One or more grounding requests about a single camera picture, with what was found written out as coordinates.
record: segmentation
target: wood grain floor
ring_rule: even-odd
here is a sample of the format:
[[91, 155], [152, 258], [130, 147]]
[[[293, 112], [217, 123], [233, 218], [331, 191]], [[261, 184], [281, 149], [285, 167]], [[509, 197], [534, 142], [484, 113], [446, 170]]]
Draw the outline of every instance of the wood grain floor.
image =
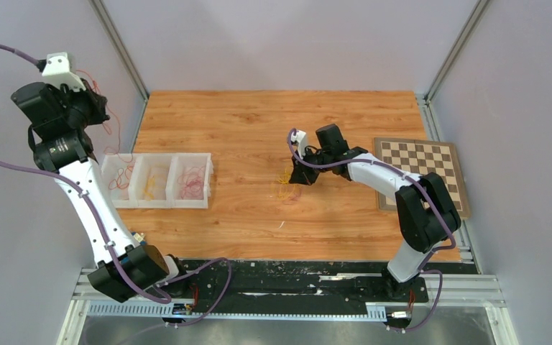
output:
[[[135, 152], [211, 152], [208, 210], [119, 210], [163, 254], [186, 258], [389, 260], [402, 241], [397, 215], [375, 192], [331, 173], [285, 204], [274, 183], [291, 166], [286, 136], [335, 123], [351, 147], [374, 137], [425, 139], [411, 92], [154, 92]], [[458, 250], [436, 261], [459, 261]]]

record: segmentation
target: chessboard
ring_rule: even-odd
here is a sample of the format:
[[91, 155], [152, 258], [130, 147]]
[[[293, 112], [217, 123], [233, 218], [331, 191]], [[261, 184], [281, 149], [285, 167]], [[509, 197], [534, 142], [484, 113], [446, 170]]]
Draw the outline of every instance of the chessboard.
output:
[[[420, 175], [428, 173], [440, 175], [460, 218], [468, 219], [471, 216], [454, 144], [426, 140], [375, 138], [374, 151], [378, 159], [401, 170]], [[377, 194], [377, 199], [380, 210], [397, 210], [394, 200], [380, 193]]]

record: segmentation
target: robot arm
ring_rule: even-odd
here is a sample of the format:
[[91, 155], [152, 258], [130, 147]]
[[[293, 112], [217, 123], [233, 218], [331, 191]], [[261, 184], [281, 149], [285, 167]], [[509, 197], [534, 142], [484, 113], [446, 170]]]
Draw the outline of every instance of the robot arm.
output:
[[[316, 135], [321, 148], [314, 151], [307, 144], [306, 133], [296, 131], [290, 135], [290, 142], [297, 149], [292, 158], [293, 173], [289, 183], [312, 185], [319, 173], [331, 171], [396, 200], [404, 241], [382, 274], [387, 278], [390, 294], [408, 291], [413, 279], [432, 255], [432, 249], [447, 238], [435, 212], [443, 217], [452, 232], [461, 225], [443, 180], [435, 173], [421, 176], [389, 166], [361, 147], [349, 149], [335, 124], [318, 129]], [[425, 209], [426, 200], [417, 185], [425, 189], [436, 210]]]
[[[25, 85], [11, 99], [31, 121], [28, 141], [38, 168], [76, 182], [100, 215], [109, 237], [107, 244], [86, 202], [67, 183], [55, 179], [75, 207], [90, 239], [97, 267], [88, 275], [90, 284], [119, 302], [136, 295], [116, 269], [107, 246], [113, 248], [126, 275], [143, 290], [178, 276], [184, 270], [174, 257], [162, 256], [156, 247], [141, 245], [130, 234], [102, 181], [92, 141], [84, 129], [109, 120], [106, 98], [92, 91], [88, 82], [73, 72], [72, 57], [66, 52], [48, 55], [43, 66], [46, 83]], [[35, 143], [33, 132], [42, 140], [40, 143]]]

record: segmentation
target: plastic container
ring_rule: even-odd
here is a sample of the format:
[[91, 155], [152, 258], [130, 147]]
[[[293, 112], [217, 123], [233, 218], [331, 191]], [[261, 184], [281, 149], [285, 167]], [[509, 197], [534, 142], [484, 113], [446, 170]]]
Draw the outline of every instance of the plastic container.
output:
[[105, 184], [116, 208], [208, 208], [210, 153], [107, 155]]
[[210, 153], [180, 153], [172, 174], [176, 208], [208, 208], [213, 163]]
[[137, 207], [129, 197], [129, 185], [137, 162], [137, 155], [107, 155], [102, 164], [102, 177], [116, 208]]
[[174, 198], [166, 188], [173, 168], [173, 155], [141, 155], [130, 182], [130, 196], [139, 208], [171, 208]]

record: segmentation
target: white wall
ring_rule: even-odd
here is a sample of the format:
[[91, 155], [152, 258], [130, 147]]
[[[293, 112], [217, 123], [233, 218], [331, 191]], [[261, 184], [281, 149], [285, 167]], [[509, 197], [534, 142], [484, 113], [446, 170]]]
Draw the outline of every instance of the white wall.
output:
[[520, 343], [552, 344], [552, 1], [494, 0], [435, 101]]
[[[131, 147], [142, 100], [87, 1], [1, 0], [0, 43], [36, 58], [74, 53], [119, 112], [124, 147]], [[29, 121], [9, 96], [39, 80], [32, 65], [0, 51], [2, 160], [34, 167]], [[116, 145], [102, 129], [89, 133], [99, 153]], [[0, 344], [54, 344], [79, 270], [91, 258], [81, 223], [54, 182], [0, 168]]]
[[426, 92], [476, 0], [105, 0], [150, 90]]

